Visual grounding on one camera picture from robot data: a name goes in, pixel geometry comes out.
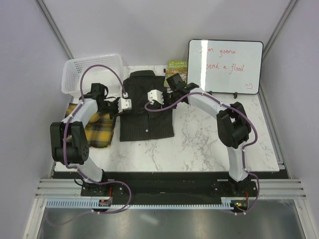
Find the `black pinstriped long sleeve shirt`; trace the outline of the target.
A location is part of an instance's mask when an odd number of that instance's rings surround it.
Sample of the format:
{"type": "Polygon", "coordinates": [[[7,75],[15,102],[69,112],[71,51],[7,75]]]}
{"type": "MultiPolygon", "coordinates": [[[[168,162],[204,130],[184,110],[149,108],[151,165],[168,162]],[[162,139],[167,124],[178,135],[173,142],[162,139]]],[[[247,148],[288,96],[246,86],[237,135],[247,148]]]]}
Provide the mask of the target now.
{"type": "Polygon", "coordinates": [[[123,81],[124,88],[132,101],[132,109],[120,116],[120,141],[143,141],[174,137],[172,110],[148,112],[148,92],[165,92],[164,76],[152,70],[140,70],[123,81]]]}

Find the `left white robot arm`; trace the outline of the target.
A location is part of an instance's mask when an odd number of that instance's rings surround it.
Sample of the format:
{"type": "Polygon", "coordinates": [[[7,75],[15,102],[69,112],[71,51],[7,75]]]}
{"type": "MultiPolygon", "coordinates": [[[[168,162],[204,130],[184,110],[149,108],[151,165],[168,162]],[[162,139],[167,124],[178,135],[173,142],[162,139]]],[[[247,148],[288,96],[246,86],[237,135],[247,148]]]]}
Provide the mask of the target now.
{"type": "Polygon", "coordinates": [[[93,83],[91,90],[83,95],[71,113],[62,121],[50,125],[51,153],[53,160],[67,169],[74,169],[85,182],[93,183],[92,190],[99,196],[109,192],[109,183],[103,180],[103,169],[98,167],[89,156],[89,144],[85,127],[97,113],[118,113],[118,100],[106,101],[108,88],[93,83]]]}

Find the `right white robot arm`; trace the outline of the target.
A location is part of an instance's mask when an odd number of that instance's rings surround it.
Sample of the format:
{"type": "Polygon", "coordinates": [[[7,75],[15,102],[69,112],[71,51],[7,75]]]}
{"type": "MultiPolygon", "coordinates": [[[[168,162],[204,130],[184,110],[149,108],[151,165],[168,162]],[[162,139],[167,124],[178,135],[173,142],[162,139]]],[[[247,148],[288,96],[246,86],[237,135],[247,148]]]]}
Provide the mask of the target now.
{"type": "Polygon", "coordinates": [[[197,84],[185,83],[178,73],[166,81],[171,92],[163,93],[165,106],[174,107],[179,102],[185,102],[216,119],[218,137],[227,147],[229,158],[228,190],[232,195],[240,196],[249,185],[243,146],[251,132],[243,105],[239,102],[226,105],[197,84]]]}

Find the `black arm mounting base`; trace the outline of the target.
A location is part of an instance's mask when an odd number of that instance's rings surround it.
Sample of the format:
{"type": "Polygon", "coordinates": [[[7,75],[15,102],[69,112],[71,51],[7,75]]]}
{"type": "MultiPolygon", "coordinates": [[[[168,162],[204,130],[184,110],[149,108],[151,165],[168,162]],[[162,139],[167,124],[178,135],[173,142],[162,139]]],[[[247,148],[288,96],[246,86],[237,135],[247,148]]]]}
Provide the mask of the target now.
{"type": "Polygon", "coordinates": [[[135,204],[142,201],[204,204],[222,197],[255,197],[258,189],[252,176],[236,183],[225,172],[108,172],[106,179],[125,182],[129,189],[119,184],[98,186],[83,182],[81,195],[111,196],[123,201],[132,192],[135,204]]]}

